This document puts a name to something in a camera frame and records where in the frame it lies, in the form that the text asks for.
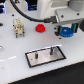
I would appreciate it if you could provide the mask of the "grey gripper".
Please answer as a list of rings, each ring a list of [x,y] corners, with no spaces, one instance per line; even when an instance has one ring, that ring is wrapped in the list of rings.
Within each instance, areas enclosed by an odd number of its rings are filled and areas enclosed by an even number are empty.
[[[78,28],[80,26],[78,22],[81,22],[84,19],[84,9],[81,12],[75,12],[70,8],[62,8],[62,9],[56,9],[55,13],[56,13],[57,25],[66,25],[75,23],[76,27],[74,33],[78,32]],[[61,31],[62,26],[58,26],[55,35],[60,36]]]

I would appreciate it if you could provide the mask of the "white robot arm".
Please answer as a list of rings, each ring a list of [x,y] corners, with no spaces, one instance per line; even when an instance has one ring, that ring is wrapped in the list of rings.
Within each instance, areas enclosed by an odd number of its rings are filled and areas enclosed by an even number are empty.
[[[84,0],[38,0],[37,13],[40,19],[52,19],[56,36],[72,37],[84,20]]]

